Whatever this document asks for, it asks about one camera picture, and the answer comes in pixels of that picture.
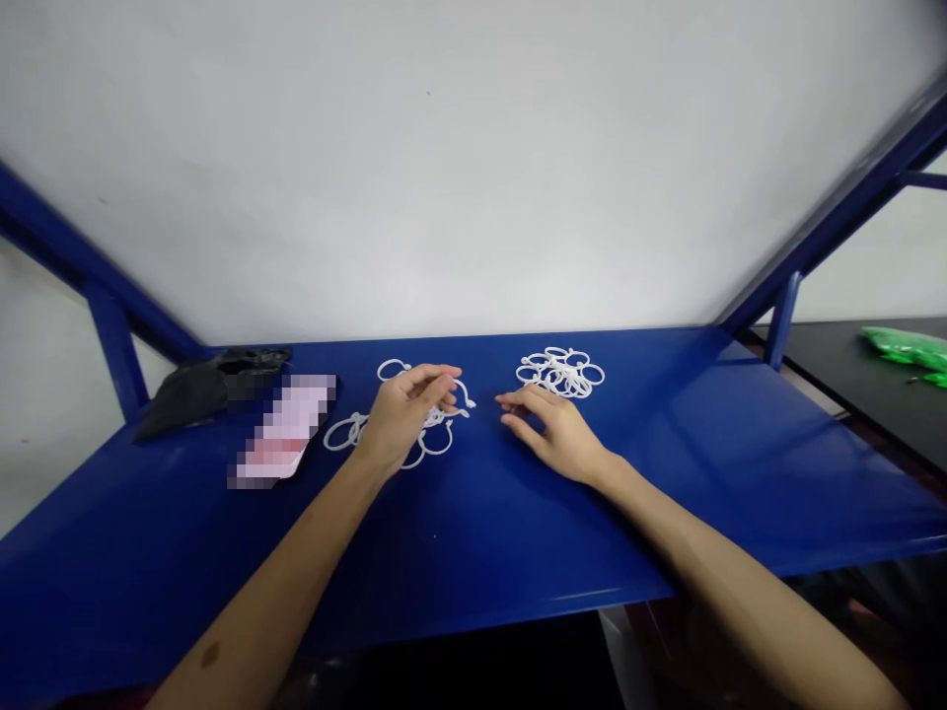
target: blue metal frame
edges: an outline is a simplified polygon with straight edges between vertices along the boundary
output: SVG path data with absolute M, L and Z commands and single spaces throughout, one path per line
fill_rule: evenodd
M 792 310 L 796 307 L 796 295 L 799 293 L 800 283 L 802 283 L 802 274 L 798 271 L 793 272 L 782 291 L 779 292 L 776 305 L 773 307 L 764 359 L 776 372 L 779 372 L 779 368 L 782 367 L 782 355 L 786 352 L 789 327 L 792 325 Z
M 109 364 L 121 413 L 126 422 L 135 421 L 141 408 L 148 403 L 148 389 L 131 339 L 128 318 L 118 302 L 96 282 L 86 286 L 86 299 Z
M 98 284 L 127 316 L 131 331 L 172 362 L 203 354 L 190 333 L 2 164 L 0 234 L 79 293 Z
M 724 309 L 716 324 L 738 337 L 775 303 L 792 274 L 807 276 L 947 147 L 947 76 L 933 84 L 803 222 L 788 244 Z M 925 179 L 940 186 L 941 176 Z
M 904 171 L 898 175 L 898 182 L 913 187 L 930 187 L 931 189 L 947 189 L 947 176 L 937 173 L 921 173 L 920 171 Z

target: left hand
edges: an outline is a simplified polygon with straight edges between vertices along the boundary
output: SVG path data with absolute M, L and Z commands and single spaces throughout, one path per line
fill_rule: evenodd
M 353 457 L 390 478 L 407 459 L 432 406 L 452 412 L 457 398 L 454 378 L 461 369 L 451 365 L 418 365 L 382 383 L 368 423 Z

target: blue table surface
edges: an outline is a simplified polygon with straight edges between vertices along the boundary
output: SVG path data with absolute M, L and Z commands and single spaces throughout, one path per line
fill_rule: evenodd
M 478 402 L 447 454 L 383 489 L 303 653 L 673 592 L 608 504 L 499 422 L 494 396 L 550 345 L 605 370 L 576 402 L 602 442 L 776 574 L 947 547 L 932 495 L 713 327 L 300 344 L 291 372 L 343 382 L 329 424 L 369 411 L 376 368 L 394 357 L 463 367 Z M 0 541 L 0 705 L 171 670 L 350 451 L 327 451 L 320 434 L 295 480 L 228 490 L 250 419 L 140 445 L 126 426 Z

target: right hand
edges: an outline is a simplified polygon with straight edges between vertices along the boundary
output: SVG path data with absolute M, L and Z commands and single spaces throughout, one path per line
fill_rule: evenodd
M 501 394 L 496 400 L 506 412 L 500 421 L 540 461 L 566 478 L 593 485 L 617 458 L 602 446 L 575 404 L 539 385 L 526 385 Z M 523 420 L 527 412 L 536 414 L 546 425 L 542 434 Z

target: black cloth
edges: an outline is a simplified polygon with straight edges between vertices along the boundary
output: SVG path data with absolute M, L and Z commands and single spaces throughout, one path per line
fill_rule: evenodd
M 229 348 L 205 362 L 188 362 L 161 383 L 135 441 L 212 417 L 228 402 L 259 399 L 292 356 L 292 348 Z

